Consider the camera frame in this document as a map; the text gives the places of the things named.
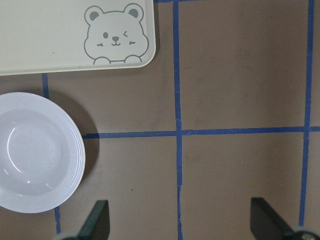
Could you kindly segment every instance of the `blue tape line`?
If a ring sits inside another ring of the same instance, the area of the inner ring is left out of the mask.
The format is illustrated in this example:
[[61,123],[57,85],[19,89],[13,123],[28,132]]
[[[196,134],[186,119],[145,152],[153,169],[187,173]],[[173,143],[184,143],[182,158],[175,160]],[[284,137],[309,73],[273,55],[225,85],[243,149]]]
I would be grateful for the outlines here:
[[116,139],[116,138],[148,138],[148,137],[174,137],[176,131],[141,131],[141,132],[111,132],[87,133],[83,139]]
[[311,126],[309,128],[310,132],[320,132],[320,126]]
[[[182,129],[181,120],[176,120],[177,129]],[[178,149],[182,149],[182,136],[191,135],[229,135],[229,134],[272,134],[272,133],[304,133],[304,126],[284,127],[257,127],[257,128],[226,128],[226,129],[198,129],[181,130],[181,138],[178,141]],[[320,132],[320,126],[307,128],[310,132]],[[175,137],[176,131],[134,131],[134,132],[109,132],[87,133],[83,139],[117,139],[117,138],[150,138],[150,137]]]
[[180,104],[180,49],[179,49],[179,0],[173,1],[173,64],[174,64],[174,105],[176,126],[176,183],[177,183],[177,230],[178,240],[183,240],[181,223],[182,170],[182,121]]
[[55,217],[56,234],[60,234],[61,233],[61,224],[60,224],[60,207],[59,206],[54,208],[54,217]]
[[[196,2],[196,1],[201,1],[201,0],[178,0],[179,2]],[[173,3],[173,0],[153,0],[155,4],[158,3]]]
[[308,158],[309,158],[309,134],[311,118],[311,94],[312,94],[312,64],[313,64],[313,45],[314,45],[314,13],[315,1],[309,0],[308,6],[308,34],[307,34],[307,55],[306,55],[306,83],[305,83],[305,113],[303,134],[303,156],[301,173],[301,192],[299,208],[299,225],[305,222]]
[[49,99],[48,74],[42,73],[41,75],[42,75],[43,96],[46,99]]
[[303,126],[289,127],[257,127],[257,128],[228,128],[228,129],[200,129],[183,130],[184,136],[190,135],[224,135],[224,134],[272,134],[272,133],[303,133]]

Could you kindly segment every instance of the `bear illustration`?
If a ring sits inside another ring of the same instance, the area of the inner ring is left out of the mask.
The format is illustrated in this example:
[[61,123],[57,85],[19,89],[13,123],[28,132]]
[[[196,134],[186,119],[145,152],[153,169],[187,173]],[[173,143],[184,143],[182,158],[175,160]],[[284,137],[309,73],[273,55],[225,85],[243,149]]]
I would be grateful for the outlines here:
[[89,25],[84,41],[84,51],[99,62],[142,62],[147,52],[149,40],[144,33],[141,21],[142,7],[128,4],[123,11],[104,12],[98,6],[89,7],[84,19]]

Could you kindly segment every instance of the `bear ear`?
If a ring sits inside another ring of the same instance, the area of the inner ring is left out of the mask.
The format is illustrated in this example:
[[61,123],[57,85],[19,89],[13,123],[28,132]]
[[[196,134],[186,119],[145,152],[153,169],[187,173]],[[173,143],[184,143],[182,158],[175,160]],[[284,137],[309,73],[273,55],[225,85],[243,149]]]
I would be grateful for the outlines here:
[[125,14],[131,15],[132,17],[137,19],[139,22],[144,18],[144,10],[142,9],[142,7],[139,4],[136,4],[136,3],[128,4],[124,8],[123,12]]
[[84,19],[87,24],[91,25],[96,18],[104,14],[104,11],[98,6],[89,7],[84,13]]

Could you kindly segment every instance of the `bear paw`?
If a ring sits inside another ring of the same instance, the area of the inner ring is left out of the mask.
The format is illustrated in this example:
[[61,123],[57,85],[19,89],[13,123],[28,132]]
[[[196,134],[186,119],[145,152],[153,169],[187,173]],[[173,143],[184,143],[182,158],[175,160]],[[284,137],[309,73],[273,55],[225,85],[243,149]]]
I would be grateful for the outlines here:
[[105,64],[111,64],[110,60],[106,57],[98,57],[93,62],[93,65],[105,65]]
[[124,60],[125,64],[133,64],[133,63],[137,63],[137,62],[142,62],[141,58],[136,56],[136,55],[132,55],[132,56],[127,56],[126,59]]

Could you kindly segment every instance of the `tray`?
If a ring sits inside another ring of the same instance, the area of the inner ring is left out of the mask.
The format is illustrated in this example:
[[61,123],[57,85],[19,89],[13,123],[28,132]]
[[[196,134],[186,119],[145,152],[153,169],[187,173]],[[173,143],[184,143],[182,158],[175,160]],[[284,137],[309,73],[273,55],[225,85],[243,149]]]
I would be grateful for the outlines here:
[[0,76],[139,68],[156,52],[153,0],[1,0]]

